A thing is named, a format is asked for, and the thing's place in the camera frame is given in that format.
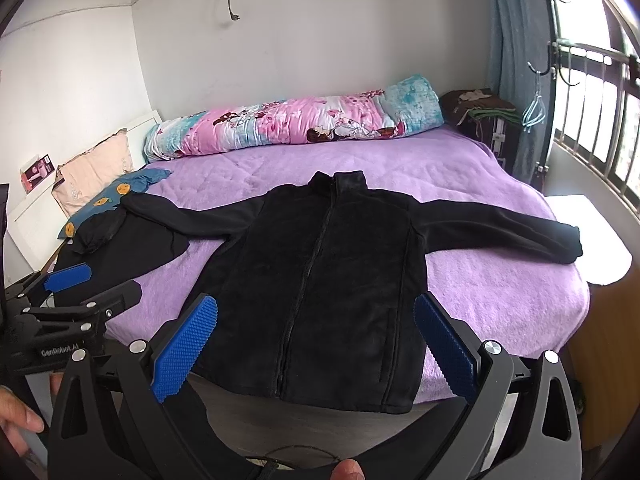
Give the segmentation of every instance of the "finger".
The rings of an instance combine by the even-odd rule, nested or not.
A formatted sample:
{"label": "finger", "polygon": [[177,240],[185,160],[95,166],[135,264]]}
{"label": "finger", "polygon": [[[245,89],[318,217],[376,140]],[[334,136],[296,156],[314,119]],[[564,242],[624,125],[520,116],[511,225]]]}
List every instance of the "finger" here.
{"label": "finger", "polygon": [[42,419],[27,408],[18,397],[4,388],[0,388],[0,418],[35,433],[44,430]]}
{"label": "finger", "polygon": [[60,384],[62,384],[62,377],[64,374],[55,373],[49,376],[49,387],[51,389],[51,395],[57,395],[60,390]]}
{"label": "finger", "polygon": [[343,460],[334,468],[330,480],[364,480],[364,473],[355,460]]}
{"label": "finger", "polygon": [[27,451],[29,450],[29,446],[22,438],[22,435],[18,431],[18,427],[15,424],[7,424],[2,429],[7,437],[7,440],[17,451],[18,455],[23,456],[25,453],[27,453]]}

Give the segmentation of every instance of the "purple blanket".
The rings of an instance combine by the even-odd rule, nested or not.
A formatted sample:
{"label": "purple blanket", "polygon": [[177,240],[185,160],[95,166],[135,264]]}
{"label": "purple blanket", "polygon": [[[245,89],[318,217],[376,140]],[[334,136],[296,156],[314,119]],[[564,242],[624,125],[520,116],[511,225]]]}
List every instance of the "purple blanket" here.
{"label": "purple blanket", "polygon": [[[173,174],[149,192],[192,209],[257,196],[280,184],[306,184],[316,171],[363,170],[369,188],[413,195],[421,202],[484,202],[553,218],[542,196],[508,176],[482,144],[446,128],[377,142],[273,145],[152,164]],[[128,344],[149,339],[177,317],[202,267],[220,240],[192,241],[164,267],[140,277],[142,301],[108,322],[108,333]],[[532,261],[508,250],[450,250],[426,257],[429,289],[452,317],[481,340],[494,338],[512,354],[538,357],[558,350],[587,314],[586,282],[574,265]],[[450,397],[427,350],[415,402]]]}

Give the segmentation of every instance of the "floor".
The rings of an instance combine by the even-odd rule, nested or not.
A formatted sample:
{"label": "floor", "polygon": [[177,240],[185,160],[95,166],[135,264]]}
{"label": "floor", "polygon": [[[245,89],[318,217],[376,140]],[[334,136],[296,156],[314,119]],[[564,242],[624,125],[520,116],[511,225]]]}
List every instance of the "floor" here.
{"label": "floor", "polygon": [[[394,436],[436,405],[416,404],[404,415],[340,412],[232,394],[193,374],[189,380],[207,407],[211,427],[230,448],[243,456],[269,455],[304,468],[334,462],[334,457],[358,455]],[[505,400],[485,464],[495,457],[515,401],[516,394]]]}

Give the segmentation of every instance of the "window bars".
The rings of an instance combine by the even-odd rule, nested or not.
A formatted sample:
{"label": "window bars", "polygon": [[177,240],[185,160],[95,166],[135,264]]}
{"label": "window bars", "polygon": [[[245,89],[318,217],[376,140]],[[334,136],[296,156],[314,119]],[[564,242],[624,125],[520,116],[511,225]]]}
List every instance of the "window bars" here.
{"label": "window bars", "polygon": [[555,142],[571,152],[640,217],[638,58],[558,39]]}

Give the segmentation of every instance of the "white table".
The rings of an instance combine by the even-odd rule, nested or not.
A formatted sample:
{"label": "white table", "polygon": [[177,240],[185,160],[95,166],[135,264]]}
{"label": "white table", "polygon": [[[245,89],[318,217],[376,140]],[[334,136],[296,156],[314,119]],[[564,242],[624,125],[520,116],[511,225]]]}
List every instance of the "white table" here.
{"label": "white table", "polygon": [[584,195],[545,197],[559,222],[580,229],[583,256],[575,265],[593,285],[609,285],[622,279],[631,267],[631,253],[613,228]]}

